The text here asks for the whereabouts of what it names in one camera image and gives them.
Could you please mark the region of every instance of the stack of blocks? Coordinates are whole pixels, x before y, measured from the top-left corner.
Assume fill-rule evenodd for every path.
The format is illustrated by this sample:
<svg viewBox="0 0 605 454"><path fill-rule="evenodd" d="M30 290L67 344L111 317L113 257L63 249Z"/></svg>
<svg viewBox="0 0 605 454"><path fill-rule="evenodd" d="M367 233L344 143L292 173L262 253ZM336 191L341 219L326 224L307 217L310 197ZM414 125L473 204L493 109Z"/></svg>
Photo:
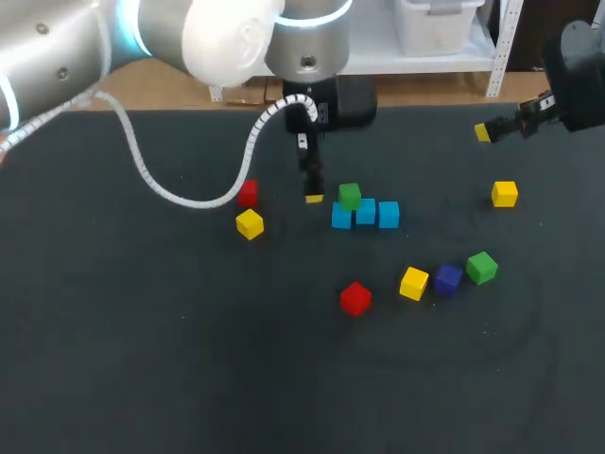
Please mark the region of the stack of blocks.
<svg viewBox="0 0 605 454"><path fill-rule="evenodd" d="M255 239L265 230L263 218L250 207L258 202L258 183L255 180L245 181L237 194L240 206L249 207L244 213L235 218L237 231L247 240Z"/></svg>
<svg viewBox="0 0 605 454"><path fill-rule="evenodd" d="M338 202L332 205L332 227L351 229L355 212L356 225L374 225L376 223L376 200L362 199L361 190L356 183L341 184ZM399 227L399 203L381 201L378 203L378 227L396 229Z"/></svg>

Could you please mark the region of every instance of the dark blue cube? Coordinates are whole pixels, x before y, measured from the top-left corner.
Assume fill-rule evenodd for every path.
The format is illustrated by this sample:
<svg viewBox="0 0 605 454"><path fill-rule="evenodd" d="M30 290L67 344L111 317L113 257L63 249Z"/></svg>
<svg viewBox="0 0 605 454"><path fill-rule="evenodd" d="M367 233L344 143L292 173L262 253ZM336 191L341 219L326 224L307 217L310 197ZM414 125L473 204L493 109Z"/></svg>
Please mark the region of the dark blue cube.
<svg viewBox="0 0 605 454"><path fill-rule="evenodd" d="M442 265L437 276L435 276L435 293L438 295L453 295L456 293L460 280L462 279L462 270Z"/></svg>

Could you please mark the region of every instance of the cable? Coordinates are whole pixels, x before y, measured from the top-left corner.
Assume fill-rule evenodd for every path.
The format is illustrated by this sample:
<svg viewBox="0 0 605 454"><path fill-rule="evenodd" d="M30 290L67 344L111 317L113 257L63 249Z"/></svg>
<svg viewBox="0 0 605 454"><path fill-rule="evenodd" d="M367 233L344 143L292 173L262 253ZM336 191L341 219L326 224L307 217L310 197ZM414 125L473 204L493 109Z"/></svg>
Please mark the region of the cable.
<svg viewBox="0 0 605 454"><path fill-rule="evenodd" d="M172 201L173 203L176 203L178 205L196 209L217 208L218 206L224 205L225 203L229 202L237 195L237 193L242 187L242 184L244 184L246 180L246 176L248 175L252 160L252 154L254 153L254 146L256 145L258 135L260 134L261 130L265 127L269 119L272 118L276 113L292 104L302 104L305 107L306 112L312 122L315 122L318 119L317 106L315 105L313 99L311 99L309 96L290 95L286 96L284 99L280 99L275 104L271 105L268 109L266 109L258 118L258 120L256 120L256 122L254 123L250 135L248 136L248 141L246 142L242 166L239 169L239 173L237 174L237 178L235 179L235 183L233 184L232 188L229 189L229 191L227 191L227 193L225 193L223 196L211 201L192 201L189 199L184 199L183 197L177 196L164 189L149 174L149 170L147 170L147 167L145 166L145 163L143 161L143 156L141 156L141 151L137 144L136 136L134 134L132 124L130 123L129 116L124 107L122 107L122 105L119 103L119 101L113 96L104 92L97 92L95 94L95 97L104 100L115 110L115 113L117 114L120 122L122 123L122 127L124 128L124 133L126 134L126 139L129 143L134 164L136 165L136 168L145 183L147 183L147 185L156 194L166 199L167 201Z"/></svg>
<svg viewBox="0 0 605 454"><path fill-rule="evenodd" d="M280 99L275 104L269 106L256 120L254 126L252 127L250 134L248 136L248 140L246 142L246 148L244 150L244 158L242 160L242 165L239 169L239 173L235 178L235 183L225 193L223 196L211 200L211 201L192 201L189 199L184 199L183 197L177 196L168 190L164 189L149 173L145 162L143 161L143 156L141 155L141 150L139 149L139 145L136 141L136 135L134 133L134 128L132 127L132 123L130 123L129 115L120 104L120 102L115 99L115 97L111 96L105 92L97 92L95 88L90 89L79 96L74 97L73 99L61 104L59 107L47 112L42 115L37 116L33 120L29 121L22 128L15 131L11 135L9 135L2 143L0 143L0 154L6 153L11 148L14 148L17 144L25 140L29 135L31 135L34 131L41 128L43 125L48 123L53 118L57 117L59 114L70 109L75 104L83 104L90 102L91 97L97 97L99 99L104 100L110 106L113 107L115 113L117 114L120 123L122 123L122 127L124 128L124 134L126 134L126 139L129 143L130 152L132 154L132 160L139 171L139 174L143 178L143 181L147 183L147 185L160 197L166 199L167 201L172 201L181 206L185 206L188 208L196 208L196 209L209 209L209 208L217 208L218 206L224 205L225 203L231 201L239 192L242 185L246 181L246 176L248 175L248 171L250 170L250 164L252 160L252 154L254 153L254 147L256 145L256 140L261 132L261 130L265 127L270 118L272 118L276 113L281 111L282 109L290 106L292 104L302 104L306 109L307 114L312 122L316 122L318 119L318 110L317 106L313 99L306 95L290 95L286 96L283 99Z"/></svg>
<svg viewBox="0 0 605 454"><path fill-rule="evenodd" d="M10 149L15 148L19 143L23 142L25 139L27 139L27 137L29 137L39 128L41 128L50 120L56 118L63 112L68 111L74 105L85 104L89 102L94 94L95 89L87 90L86 92L81 93L80 95L70 99L69 101L64 102L55 109L52 109L46 113L42 113L41 115L38 115L35 118L29 120L24 126L19 128L17 131L9 134L7 138L0 143L0 155L3 155L7 153Z"/></svg>

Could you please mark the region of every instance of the cyan cube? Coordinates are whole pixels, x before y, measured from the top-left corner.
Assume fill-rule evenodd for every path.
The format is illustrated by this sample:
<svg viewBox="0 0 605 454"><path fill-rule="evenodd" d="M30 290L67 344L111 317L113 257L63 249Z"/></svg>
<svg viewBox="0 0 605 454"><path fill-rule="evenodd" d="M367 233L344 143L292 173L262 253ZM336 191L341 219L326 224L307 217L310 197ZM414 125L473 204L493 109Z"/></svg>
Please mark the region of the cyan cube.
<svg viewBox="0 0 605 454"><path fill-rule="evenodd" d="M376 222L376 200L362 199L359 208L355 211L357 225L373 225Z"/></svg>
<svg viewBox="0 0 605 454"><path fill-rule="evenodd" d="M435 293L438 295L453 295L456 293L461 279L462 270L449 265L442 265L435 276Z"/></svg>
<svg viewBox="0 0 605 454"><path fill-rule="evenodd" d="M351 229L353 212L342 208L342 205L335 201L332 204L332 228Z"/></svg>
<svg viewBox="0 0 605 454"><path fill-rule="evenodd" d="M378 227L381 229L396 229L399 227L398 202L381 201L378 203Z"/></svg>

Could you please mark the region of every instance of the white plastic container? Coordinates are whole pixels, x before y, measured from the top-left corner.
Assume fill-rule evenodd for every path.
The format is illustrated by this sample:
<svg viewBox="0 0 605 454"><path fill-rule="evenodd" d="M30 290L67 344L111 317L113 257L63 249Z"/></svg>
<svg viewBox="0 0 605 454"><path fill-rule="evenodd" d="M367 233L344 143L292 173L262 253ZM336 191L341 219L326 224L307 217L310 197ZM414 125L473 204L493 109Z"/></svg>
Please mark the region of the white plastic container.
<svg viewBox="0 0 605 454"><path fill-rule="evenodd" d="M485 0L394 0L396 27L404 54L430 57L457 54Z"/></svg>

